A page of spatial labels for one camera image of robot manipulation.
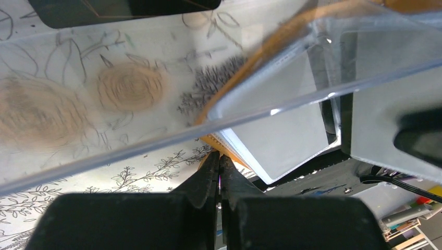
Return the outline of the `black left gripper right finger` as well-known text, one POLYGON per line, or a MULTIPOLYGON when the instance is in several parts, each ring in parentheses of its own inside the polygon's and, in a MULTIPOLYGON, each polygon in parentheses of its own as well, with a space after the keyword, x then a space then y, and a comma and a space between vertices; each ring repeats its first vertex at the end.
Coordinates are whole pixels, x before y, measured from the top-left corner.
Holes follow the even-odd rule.
POLYGON ((222 156, 223 240, 228 249, 387 249, 378 222, 359 199, 269 196, 222 156))

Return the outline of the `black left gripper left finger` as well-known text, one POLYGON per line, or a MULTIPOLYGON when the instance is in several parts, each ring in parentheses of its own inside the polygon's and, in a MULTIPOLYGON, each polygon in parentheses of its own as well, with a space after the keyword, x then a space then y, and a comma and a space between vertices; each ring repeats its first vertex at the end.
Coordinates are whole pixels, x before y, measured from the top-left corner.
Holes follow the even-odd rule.
POLYGON ((214 249, 219 152, 168 193, 70 193, 41 217, 27 249, 214 249))

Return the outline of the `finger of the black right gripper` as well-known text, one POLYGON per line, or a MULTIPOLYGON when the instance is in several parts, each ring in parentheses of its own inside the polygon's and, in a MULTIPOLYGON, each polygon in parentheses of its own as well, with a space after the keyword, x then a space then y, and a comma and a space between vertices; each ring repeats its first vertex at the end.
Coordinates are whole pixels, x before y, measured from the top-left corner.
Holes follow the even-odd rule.
POLYGON ((405 114, 394 137, 398 150, 441 168, 441 109, 405 114))

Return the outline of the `orange leather card holder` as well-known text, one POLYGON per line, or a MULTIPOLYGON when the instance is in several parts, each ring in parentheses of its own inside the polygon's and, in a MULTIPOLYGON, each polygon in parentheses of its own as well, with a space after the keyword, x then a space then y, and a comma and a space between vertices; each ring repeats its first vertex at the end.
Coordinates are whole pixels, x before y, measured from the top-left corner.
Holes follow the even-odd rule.
POLYGON ((204 106, 203 140, 267 184, 333 147, 350 156, 341 99, 359 87, 341 80, 340 37, 409 28, 441 33, 441 1, 342 1, 295 14, 204 106))

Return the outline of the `clear acrylic card box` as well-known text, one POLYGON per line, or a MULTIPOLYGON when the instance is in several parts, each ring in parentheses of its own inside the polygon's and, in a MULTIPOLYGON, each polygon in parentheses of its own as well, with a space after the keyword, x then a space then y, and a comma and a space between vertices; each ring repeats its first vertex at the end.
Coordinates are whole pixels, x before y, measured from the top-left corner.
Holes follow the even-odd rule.
POLYGON ((344 141, 441 181, 396 149, 441 108, 441 2, 221 1, 138 16, 131 1, 1 1, 1 195, 148 155, 217 147, 274 183, 344 141))

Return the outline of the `black credit card stack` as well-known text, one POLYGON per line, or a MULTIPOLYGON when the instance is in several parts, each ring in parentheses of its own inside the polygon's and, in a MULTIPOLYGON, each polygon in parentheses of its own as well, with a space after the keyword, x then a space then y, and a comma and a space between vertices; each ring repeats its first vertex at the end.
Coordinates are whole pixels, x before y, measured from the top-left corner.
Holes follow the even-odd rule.
POLYGON ((31 0, 53 29, 214 10, 221 0, 31 0))

